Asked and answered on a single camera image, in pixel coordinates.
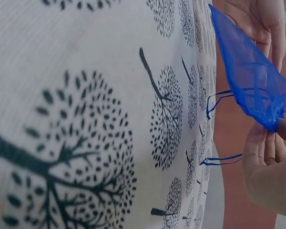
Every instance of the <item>tree pattern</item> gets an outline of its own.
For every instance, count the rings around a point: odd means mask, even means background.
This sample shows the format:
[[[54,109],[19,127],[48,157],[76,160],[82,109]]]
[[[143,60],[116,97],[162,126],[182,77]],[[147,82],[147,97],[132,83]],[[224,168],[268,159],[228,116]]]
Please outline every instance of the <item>tree pattern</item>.
[[[205,30],[205,23],[202,24],[202,33],[203,33],[203,38],[204,38],[204,54],[208,54],[208,42],[207,42],[207,35],[206,35],[206,30]]]
[[[66,9],[68,5],[73,5],[78,10],[83,8],[94,12],[104,7],[112,7],[114,2],[120,3],[121,0],[41,0],[45,6],[58,5],[61,10]]]
[[[11,177],[22,190],[9,193],[7,201],[25,212],[6,213],[3,221],[14,228],[123,228],[137,179],[121,101],[96,71],[75,77],[66,72],[64,86],[43,90],[42,98],[35,111],[46,128],[24,128],[36,144],[32,152],[0,136],[0,158],[19,167]]]
[[[206,74],[208,76],[208,78],[210,79],[210,94],[213,95],[214,94],[214,83],[213,83],[213,72],[212,72],[212,68],[211,66],[209,67],[208,65],[205,66],[206,67]]]
[[[215,105],[215,102],[212,101],[210,107],[214,107],[214,105]],[[215,110],[213,110],[211,112],[211,128],[212,128],[212,130],[214,130],[214,127],[215,127]]]
[[[147,0],[147,5],[154,14],[157,23],[157,31],[163,37],[170,38],[175,27],[175,5],[174,0]]]
[[[186,216],[182,217],[182,219],[184,220],[183,229],[190,229],[191,220],[192,220],[193,215],[194,215],[194,197],[191,199]]]
[[[205,146],[210,141],[211,130],[210,130],[210,122],[205,121],[203,128],[199,125],[199,131],[201,134],[201,140],[198,151],[198,164],[200,164],[204,160]]]
[[[196,172],[198,166],[197,163],[198,153],[197,153],[196,141],[193,141],[190,153],[188,154],[186,151],[185,155],[187,161],[185,194],[188,197],[194,188],[194,182],[196,179]]]
[[[204,209],[202,205],[199,205],[197,213],[196,213],[196,218],[194,219],[195,229],[200,229],[203,218],[204,218]]]
[[[215,59],[215,55],[216,55],[216,40],[214,38],[214,36],[212,36],[212,58]]]
[[[189,99],[189,106],[188,106],[188,124],[190,129],[192,129],[196,123],[197,119],[197,72],[195,66],[192,65],[190,73],[188,72],[186,65],[184,63],[183,57],[181,57],[182,65],[184,67],[184,71],[186,76],[189,80],[189,87],[188,87],[188,99]]]
[[[163,216],[162,229],[175,229],[178,224],[181,209],[181,179],[174,178],[167,196],[165,210],[153,208],[151,214]]]
[[[210,31],[208,31],[207,35],[207,42],[208,42],[208,51],[209,51],[209,56],[212,57],[212,44],[211,44],[211,38],[210,38]]]
[[[155,167],[161,167],[164,171],[171,166],[180,143],[183,99],[179,82],[171,66],[165,66],[161,70],[160,79],[156,84],[142,48],[140,58],[155,91],[150,128],[152,156],[156,161]]]
[[[210,149],[206,152],[205,158],[210,158],[212,156]],[[211,167],[204,166],[204,180],[208,181],[210,178]]]
[[[209,75],[206,72],[206,68],[200,65],[198,68],[199,74],[199,106],[203,112],[206,110],[207,98],[210,94]]]
[[[202,28],[201,28],[201,20],[196,10],[194,10],[194,27],[195,27],[195,39],[197,48],[198,51],[201,53],[203,50]]]
[[[187,44],[193,48],[194,24],[189,0],[179,0],[179,15],[184,38],[187,41]]]

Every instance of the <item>background wall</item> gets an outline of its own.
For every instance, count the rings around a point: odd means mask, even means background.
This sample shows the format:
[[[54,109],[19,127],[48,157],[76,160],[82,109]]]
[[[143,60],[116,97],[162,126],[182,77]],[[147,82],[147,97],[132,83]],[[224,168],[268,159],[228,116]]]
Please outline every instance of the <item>background wall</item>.
[[[214,6],[223,10],[223,1],[214,0]],[[216,90],[220,92],[227,90],[229,86],[226,82],[225,69],[218,47],[217,54]],[[286,56],[281,73],[286,76]],[[252,123],[253,121],[244,115],[233,98],[226,98],[219,103],[216,107],[214,142],[220,157],[242,152],[246,135]],[[243,185],[241,163],[222,166],[221,169],[225,197],[223,229],[286,229],[286,218],[278,217],[276,222],[276,213],[249,202]],[[218,197],[223,198],[220,190]]]

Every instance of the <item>blue mesh pouch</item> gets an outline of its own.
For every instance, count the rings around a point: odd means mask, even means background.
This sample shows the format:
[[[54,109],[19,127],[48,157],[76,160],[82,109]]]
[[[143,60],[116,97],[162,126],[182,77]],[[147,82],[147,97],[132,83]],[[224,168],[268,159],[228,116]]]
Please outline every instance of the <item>blue mesh pouch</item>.
[[[225,74],[230,90],[217,93],[233,96],[247,116],[267,130],[276,132],[279,118],[286,112],[286,78],[237,26],[209,5]],[[214,107],[207,104],[207,117]]]

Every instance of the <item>human hand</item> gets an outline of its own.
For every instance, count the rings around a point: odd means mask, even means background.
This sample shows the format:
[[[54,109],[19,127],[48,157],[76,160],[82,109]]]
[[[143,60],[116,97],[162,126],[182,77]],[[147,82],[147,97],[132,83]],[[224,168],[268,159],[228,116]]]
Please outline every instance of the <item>human hand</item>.
[[[272,63],[281,71],[286,51],[285,8],[283,0],[225,0],[224,14],[268,57],[272,44]]]
[[[248,197],[254,203],[286,216],[286,120],[277,133],[255,123],[243,152],[243,176]]]

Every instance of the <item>tree print fabric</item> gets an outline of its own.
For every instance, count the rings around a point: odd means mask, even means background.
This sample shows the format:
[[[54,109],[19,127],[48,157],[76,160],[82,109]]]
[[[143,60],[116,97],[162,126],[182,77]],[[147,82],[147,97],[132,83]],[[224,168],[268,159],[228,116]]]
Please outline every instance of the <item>tree print fabric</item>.
[[[207,10],[0,0],[0,229],[202,228],[216,92]]]

